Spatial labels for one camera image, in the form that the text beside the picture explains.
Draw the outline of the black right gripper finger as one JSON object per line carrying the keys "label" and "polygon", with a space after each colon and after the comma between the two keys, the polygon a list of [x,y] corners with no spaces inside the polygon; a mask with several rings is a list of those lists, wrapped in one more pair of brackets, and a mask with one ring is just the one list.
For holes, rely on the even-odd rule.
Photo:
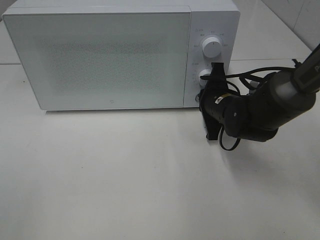
{"label": "black right gripper finger", "polygon": [[203,80],[208,81],[225,81],[226,74],[224,70],[224,63],[223,62],[212,62],[211,63],[211,73],[207,76],[201,76]]}

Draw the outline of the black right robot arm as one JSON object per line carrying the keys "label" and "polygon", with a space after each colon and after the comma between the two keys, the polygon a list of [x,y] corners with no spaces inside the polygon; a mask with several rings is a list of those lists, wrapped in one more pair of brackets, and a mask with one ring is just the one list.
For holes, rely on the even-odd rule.
{"label": "black right robot arm", "polygon": [[262,67],[227,75],[222,62],[211,63],[211,73],[200,91],[206,138],[223,142],[223,134],[240,140],[266,142],[279,127],[310,110],[320,90],[320,48],[294,67]]}

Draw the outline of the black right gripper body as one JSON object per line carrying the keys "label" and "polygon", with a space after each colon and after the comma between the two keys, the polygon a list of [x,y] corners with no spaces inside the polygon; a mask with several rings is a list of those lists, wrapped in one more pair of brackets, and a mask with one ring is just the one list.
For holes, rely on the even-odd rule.
{"label": "black right gripper body", "polygon": [[237,95],[235,90],[229,89],[228,83],[223,79],[209,80],[199,94],[199,110],[203,117],[206,138],[209,141],[218,140],[225,123],[223,114],[226,107],[221,104],[221,100],[226,96]]}

